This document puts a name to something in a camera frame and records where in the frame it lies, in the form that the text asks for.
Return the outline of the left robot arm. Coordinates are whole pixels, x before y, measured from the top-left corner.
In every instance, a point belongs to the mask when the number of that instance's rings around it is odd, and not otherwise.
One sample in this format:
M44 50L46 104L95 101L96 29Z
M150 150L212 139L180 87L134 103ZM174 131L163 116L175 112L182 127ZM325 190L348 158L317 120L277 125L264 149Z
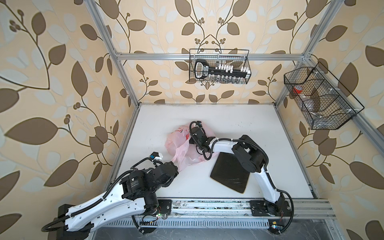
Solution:
M158 216L161 207L156 195L179 174L173 162L154 161L154 167L132 167L122 173L102 194L77 206L59 207L58 218L42 227L56 232L58 240L84 240L95 230L125 217Z

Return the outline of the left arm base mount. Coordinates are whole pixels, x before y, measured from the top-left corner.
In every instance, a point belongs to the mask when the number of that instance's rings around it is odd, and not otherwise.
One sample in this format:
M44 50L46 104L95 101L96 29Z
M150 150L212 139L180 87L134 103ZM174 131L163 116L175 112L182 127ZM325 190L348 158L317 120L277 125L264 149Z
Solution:
M160 199L158 200L158 204L154 207L150 207L146 209L143 213L143 216L157 216L161 217L163 215L169 216L172 211L172 203L171 199Z

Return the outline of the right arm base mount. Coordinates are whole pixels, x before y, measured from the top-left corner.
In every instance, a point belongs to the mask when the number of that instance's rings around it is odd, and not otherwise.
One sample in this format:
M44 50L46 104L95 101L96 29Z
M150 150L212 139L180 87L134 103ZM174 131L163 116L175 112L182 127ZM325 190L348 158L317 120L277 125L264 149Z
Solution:
M264 200L250 201L250 209L253 217L290 217L293 208L288 201L284 201L280 207L276 207Z

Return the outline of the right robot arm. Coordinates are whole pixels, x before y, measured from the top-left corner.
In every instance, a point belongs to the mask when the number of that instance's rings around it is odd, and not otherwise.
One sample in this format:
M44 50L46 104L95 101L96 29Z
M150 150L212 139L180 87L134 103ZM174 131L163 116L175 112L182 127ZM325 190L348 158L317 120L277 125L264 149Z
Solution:
M294 216L294 203L286 191L278 189L268 172L269 157L266 152L249 136L242 135L239 139L208 137L202 122L193 121L189 125L190 143L196 146L198 154L210 160L214 153L233 155L240 165L253 174L263 193L266 212L271 216L283 213L285 196L290 201L290 217Z

